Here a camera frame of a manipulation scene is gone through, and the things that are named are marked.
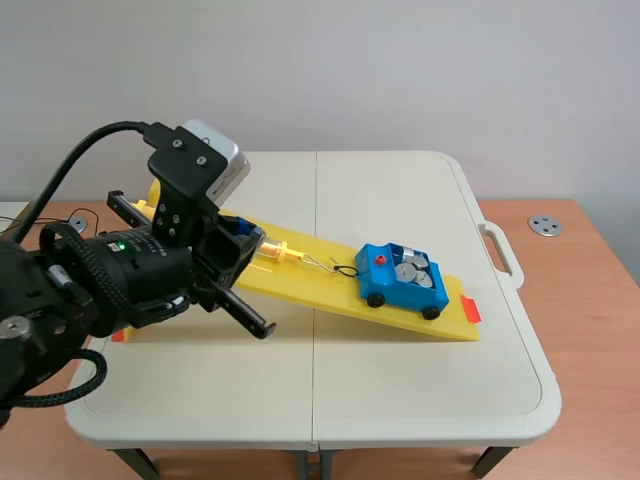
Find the black cable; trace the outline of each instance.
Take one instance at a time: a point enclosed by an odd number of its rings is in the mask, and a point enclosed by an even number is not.
[[[334,265],[333,269],[336,272],[343,274],[345,277],[356,278],[358,276],[358,269],[356,267],[352,267],[351,265]],[[343,270],[351,270],[353,273],[347,273]]]
[[[116,122],[100,127],[82,139],[82,141],[76,145],[73,150],[71,150],[69,155],[67,155],[67,158],[65,158],[62,164],[60,164],[60,167],[58,167],[56,173],[51,177],[51,180],[49,180],[49,183],[36,200],[33,209],[20,224],[20,228],[16,232],[13,241],[21,243],[24,240],[32,225],[42,213],[45,205],[49,202],[57,188],[60,186],[64,177],[69,173],[69,170],[71,170],[71,167],[73,167],[76,161],[96,142],[116,132],[135,131],[144,134],[147,127],[149,127],[149,125],[144,122]]]
[[[90,394],[104,382],[107,378],[107,361],[104,359],[101,353],[95,350],[88,350],[81,348],[78,350],[72,359],[81,358],[89,360],[96,366],[96,373],[82,385],[71,388],[64,392],[52,393],[50,395],[21,395],[12,400],[9,400],[9,405],[12,407],[22,408],[43,408],[43,407],[55,407],[58,405],[64,405],[65,403],[73,402],[85,395]]]
[[[56,219],[51,219],[51,220],[46,220],[46,221],[44,221],[44,222],[39,221],[39,220],[42,220],[42,218],[43,218],[43,217],[40,217],[40,218],[38,219],[38,221],[36,221],[36,222],[34,223],[34,225],[48,225],[48,224],[53,223],[53,222],[66,222],[66,220],[59,220],[59,219],[57,219],[57,218],[56,218]],[[10,227],[7,227],[7,228],[5,228],[4,230],[2,230],[2,231],[0,232],[0,235],[3,235],[4,233],[6,233],[6,232],[8,232],[8,231],[10,231],[10,230],[13,230],[13,229],[15,229],[15,228],[18,228],[19,226],[20,226],[20,224],[11,225]]]
[[[98,236],[98,225],[100,224],[100,215],[98,215],[96,212],[94,212],[90,208],[84,208],[84,207],[76,208],[73,212],[71,212],[71,215],[69,215],[69,218],[67,218],[66,220],[61,220],[61,221],[63,221],[63,222],[66,221],[67,223],[70,223],[69,221],[71,220],[71,217],[73,217],[76,212],[93,213],[93,215],[96,217],[96,225],[95,225],[96,228],[95,228],[95,231],[93,232],[93,236],[97,237]]]
[[[0,219],[1,220],[9,220],[11,222],[20,222],[20,223],[22,223],[22,220],[20,220],[19,218],[5,217],[4,215],[0,215]],[[51,220],[52,222],[64,222],[65,221],[63,218],[53,218],[53,217],[38,217],[37,220]]]

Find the yellow plastic board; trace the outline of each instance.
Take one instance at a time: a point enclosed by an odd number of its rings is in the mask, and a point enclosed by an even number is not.
[[[333,265],[330,258],[333,257],[339,265],[355,266],[355,255],[358,252],[353,248],[259,220],[247,220],[262,227],[270,238],[286,241],[289,248],[305,252],[325,265]],[[388,305],[371,308],[360,298],[357,279],[339,273],[329,273],[320,267],[295,259],[278,262],[256,255],[236,281],[236,286],[287,302],[414,332],[456,340],[479,340],[478,329],[467,320],[462,306],[462,283],[456,277],[443,275],[443,278],[450,301],[435,320],[425,320],[418,312]]]

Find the orange tag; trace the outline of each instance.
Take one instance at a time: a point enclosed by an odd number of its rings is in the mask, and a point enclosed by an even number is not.
[[[124,330],[120,330],[119,332],[114,333],[113,335],[111,335],[111,341],[112,342],[124,342]]]
[[[460,295],[460,300],[462,301],[462,308],[464,308],[464,313],[469,323],[480,323],[482,318],[480,318],[480,312],[478,312],[475,300],[465,297],[464,295]]]

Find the table handle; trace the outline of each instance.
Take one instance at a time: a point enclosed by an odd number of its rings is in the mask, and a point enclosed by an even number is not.
[[[511,282],[516,290],[524,284],[524,272],[520,268],[516,254],[513,253],[513,249],[507,240],[507,236],[504,231],[492,222],[485,222],[480,225],[480,233],[487,235],[493,240],[493,244],[496,247],[498,256],[507,270],[508,275],[511,277]]]

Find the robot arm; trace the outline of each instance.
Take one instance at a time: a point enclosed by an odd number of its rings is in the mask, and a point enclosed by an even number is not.
[[[113,191],[107,204],[132,228],[84,240],[56,222],[42,229],[39,250],[22,249],[19,243],[73,163],[97,140],[122,130],[138,131],[155,148],[148,166],[161,194],[153,222]],[[112,124],[72,151],[14,241],[0,241],[0,425],[13,407],[60,405],[104,381],[102,355],[81,348],[88,335],[162,322],[191,304],[208,312],[221,306],[256,338],[273,332],[275,324],[267,325],[230,289],[265,238],[256,225],[219,214],[248,171],[234,142],[195,120],[176,129]],[[58,394],[25,395],[73,358],[96,365],[89,382]]]

